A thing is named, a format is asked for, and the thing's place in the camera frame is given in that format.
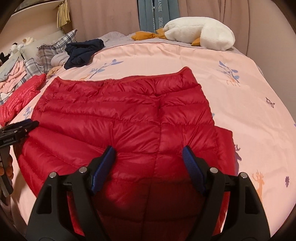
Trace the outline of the person's left hand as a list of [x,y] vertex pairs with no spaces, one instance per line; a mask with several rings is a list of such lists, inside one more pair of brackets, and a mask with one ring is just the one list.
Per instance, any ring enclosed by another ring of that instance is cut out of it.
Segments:
[[14,169],[13,169],[13,158],[11,155],[7,158],[8,166],[7,168],[0,167],[0,176],[3,176],[4,174],[7,175],[7,177],[12,180],[14,177]]

